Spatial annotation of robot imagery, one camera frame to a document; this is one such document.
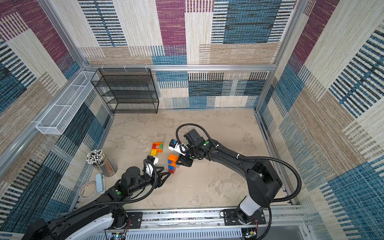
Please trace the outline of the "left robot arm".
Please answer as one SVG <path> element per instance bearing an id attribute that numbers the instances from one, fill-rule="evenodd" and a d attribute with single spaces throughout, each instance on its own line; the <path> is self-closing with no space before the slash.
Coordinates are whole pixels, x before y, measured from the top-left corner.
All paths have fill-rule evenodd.
<path id="1" fill-rule="evenodd" d="M 93 202 L 57 219 L 33 222 L 24 240 L 84 239 L 110 227 L 124 229 L 129 220 L 124 205 L 139 202 L 160 188 L 171 174 L 164 167 L 144 163 L 130 167 L 112 187 Z"/>

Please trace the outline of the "cup of pens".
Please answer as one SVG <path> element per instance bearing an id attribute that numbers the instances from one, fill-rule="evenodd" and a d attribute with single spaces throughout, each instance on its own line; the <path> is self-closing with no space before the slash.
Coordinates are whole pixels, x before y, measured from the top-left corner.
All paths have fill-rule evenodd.
<path id="1" fill-rule="evenodd" d="M 118 166 L 112 160 L 108 159 L 103 150 L 92 150 L 87 154 L 86 161 L 106 177 L 112 177 L 118 170 Z"/>

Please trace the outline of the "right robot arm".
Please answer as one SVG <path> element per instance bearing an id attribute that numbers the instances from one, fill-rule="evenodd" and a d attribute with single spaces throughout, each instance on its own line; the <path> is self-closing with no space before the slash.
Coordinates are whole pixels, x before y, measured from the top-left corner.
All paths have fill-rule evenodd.
<path id="1" fill-rule="evenodd" d="M 221 164 L 239 175 L 247 182 L 248 194 L 237 207 L 237 218 L 247 225 L 254 220 L 254 213 L 267 208 L 282 187 L 275 168 L 268 160 L 241 160 L 241 155 L 229 150 L 217 141 L 205 140 L 192 129 L 184 135 L 187 152 L 180 155 L 180 164 L 190 167 L 195 159 L 206 159 Z"/>

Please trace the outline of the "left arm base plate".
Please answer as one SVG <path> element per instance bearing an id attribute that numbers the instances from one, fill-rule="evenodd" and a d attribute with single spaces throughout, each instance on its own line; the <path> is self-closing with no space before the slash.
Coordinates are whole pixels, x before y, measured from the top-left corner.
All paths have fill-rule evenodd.
<path id="1" fill-rule="evenodd" d="M 126 230 L 139 229 L 142 224 L 143 212 L 127 212 Z"/>

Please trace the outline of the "light blue small object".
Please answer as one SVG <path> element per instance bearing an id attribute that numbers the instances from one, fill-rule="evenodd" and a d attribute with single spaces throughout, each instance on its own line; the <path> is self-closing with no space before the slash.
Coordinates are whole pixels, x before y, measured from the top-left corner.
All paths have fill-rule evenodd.
<path id="1" fill-rule="evenodd" d="M 99 194 L 104 194 L 105 193 L 105 176 L 103 174 L 96 174 L 95 176 L 96 180 L 96 190 Z"/>

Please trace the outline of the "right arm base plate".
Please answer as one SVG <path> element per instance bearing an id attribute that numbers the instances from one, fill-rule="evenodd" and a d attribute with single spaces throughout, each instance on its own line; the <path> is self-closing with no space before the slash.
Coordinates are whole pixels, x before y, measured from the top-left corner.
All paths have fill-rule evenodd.
<path id="1" fill-rule="evenodd" d="M 256 210 L 251 216 L 240 209 L 224 209 L 220 211 L 219 215 L 224 219 L 226 226 L 264 225 L 267 223 L 262 209 Z"/>

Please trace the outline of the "circuit board with leds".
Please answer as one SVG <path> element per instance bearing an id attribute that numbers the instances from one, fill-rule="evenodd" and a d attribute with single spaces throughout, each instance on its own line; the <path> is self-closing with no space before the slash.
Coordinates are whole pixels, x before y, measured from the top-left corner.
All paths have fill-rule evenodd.
<path id="1" fill-rule="evenodd" d="M 241 240 L 256 240 L 258 237 L 258 231 L 252 228 L 242 228 Z"/>

